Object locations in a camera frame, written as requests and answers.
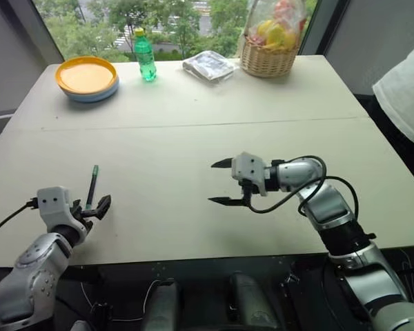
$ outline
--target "wicker basket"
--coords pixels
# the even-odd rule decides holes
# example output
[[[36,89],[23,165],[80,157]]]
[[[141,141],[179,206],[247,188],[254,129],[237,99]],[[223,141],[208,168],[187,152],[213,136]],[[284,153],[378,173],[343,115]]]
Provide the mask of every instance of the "wicker basket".
[[[258,2],[259,0],[253,1],[244,28],[245,42],[240,54],[241,68],[257,77],[279,77],[290,71],[299,51],[300,42],[297,42],[292,50],[267,50],[251,43],[247,39],[250,17],[253,15]]]

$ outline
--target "stack of plates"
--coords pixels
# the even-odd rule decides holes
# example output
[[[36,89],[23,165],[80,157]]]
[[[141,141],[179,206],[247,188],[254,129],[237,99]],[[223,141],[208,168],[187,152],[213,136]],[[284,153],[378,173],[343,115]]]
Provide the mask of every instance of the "stack of plates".
[[[96,102],[110,97],[118,89],[115,68],[99,57],[76,57],[63,62],[55,79],[63,92],[78,102]]]

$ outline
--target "white shirt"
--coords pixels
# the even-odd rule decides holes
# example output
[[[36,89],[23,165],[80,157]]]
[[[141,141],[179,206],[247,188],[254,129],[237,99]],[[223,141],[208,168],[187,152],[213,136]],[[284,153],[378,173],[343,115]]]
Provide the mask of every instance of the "white shirt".
[[[414,50],[388,71],[373,91],[390,120],[414,143]]]

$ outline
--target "green plastic bottle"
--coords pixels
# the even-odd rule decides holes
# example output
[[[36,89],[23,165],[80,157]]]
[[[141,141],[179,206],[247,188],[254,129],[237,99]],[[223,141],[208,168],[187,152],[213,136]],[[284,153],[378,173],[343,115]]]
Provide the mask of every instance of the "green plastic bottle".
[[[153,48],[144,36],[142,28],[135,29],[135,55],[139,64],[141,76],[146,81],[153,81],[157,78],[157,68],[153,57]]]

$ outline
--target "bottle label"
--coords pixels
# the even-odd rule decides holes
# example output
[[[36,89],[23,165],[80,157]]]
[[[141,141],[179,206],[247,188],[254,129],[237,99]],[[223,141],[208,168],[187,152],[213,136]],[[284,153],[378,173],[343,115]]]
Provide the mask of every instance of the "bottle label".
[[[140,64],[153,62],[154,61],[153,52],[137,53],[137,60]]]

